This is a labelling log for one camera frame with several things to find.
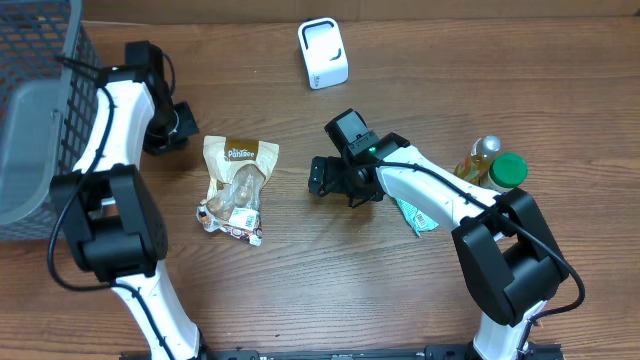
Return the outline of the mint green wipes pack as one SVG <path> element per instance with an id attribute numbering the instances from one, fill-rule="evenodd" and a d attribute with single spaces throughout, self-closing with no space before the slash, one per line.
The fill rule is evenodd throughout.
<path id="1" fill-rule="evenodd" d="M 405 221 L 417 237 L 420 237 L 422 233 L 430 232 L 439 226 L 436 221 L 408 202 L 397 198 L 395 198 L 395 201 Z"/>

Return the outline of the brown patterned snack bag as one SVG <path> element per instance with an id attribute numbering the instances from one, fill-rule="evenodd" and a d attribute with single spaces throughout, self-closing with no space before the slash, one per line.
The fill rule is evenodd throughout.
<path id="1" fill-rule="evenodd" d="M 279 153 L 277 144 L 266 141 L 204 138 L 209 187 L 196 217 L 205 231 L 222 232 L 252 246 L 262 243 L 260 193 L 274 172 Z"/>

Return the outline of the clear plastic bottle grey cap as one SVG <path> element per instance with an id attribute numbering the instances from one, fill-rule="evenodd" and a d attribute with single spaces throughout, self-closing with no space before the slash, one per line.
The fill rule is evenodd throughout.
<path id="1" fill-rule="evenodd" d="M 495 135 L 479 138 L 470 153 L 454 169 L 454 175 L 471 184 L 478 185 L 482 176 L 501 150 L 501 140 Z"/>

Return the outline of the green lid jar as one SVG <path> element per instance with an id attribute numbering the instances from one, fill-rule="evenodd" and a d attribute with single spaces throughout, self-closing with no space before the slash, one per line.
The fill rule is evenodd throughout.
<path id="1" fill-rule="evenodd" d="M 498 156 L 480 179 L 479 185 L 500 193 L 519 187 L 528 176 L 528 164 L 516 153 Z"/>

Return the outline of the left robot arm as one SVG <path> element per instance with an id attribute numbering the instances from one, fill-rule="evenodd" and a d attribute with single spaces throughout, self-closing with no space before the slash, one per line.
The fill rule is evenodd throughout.
<path id="1" fill-rule="evenodd" d="M 130 42 L 122 65 L 60 63 L 97 89 L 89 141 L 69 174 L 52 178 L 57 220 L 49 240 L 52 279 L 74 292 L 109 289 L 142 331 L 148 359 L 204 359 L 207 347 L 183 309 L 165 265 L 168 234 L 139 172 L 143 153 L 181 150 L 199 132 L 187 103 L 175 103 L 171 60 L 149 41 Z"/>

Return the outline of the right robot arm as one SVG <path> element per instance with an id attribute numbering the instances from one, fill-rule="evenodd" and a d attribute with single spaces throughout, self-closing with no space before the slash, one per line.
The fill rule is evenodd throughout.
<path id="1" fill-rule="evenodd" d="M 558 345 L 529 334 L 570 275 L 538 205 L 527 192 L 505 193 L 466 182 L 424 157 L 396 133 L 379 137 L 348 109 L 324 127 L 336 157 L 312 160 L 308 187 L 319 197 L 344 194 L 352 208 L 385 196 L 403 200 L 452 238 L 466 287 L 482 311 L 462 345 L 428 345 L 426 359 L 560 359 Z"/>

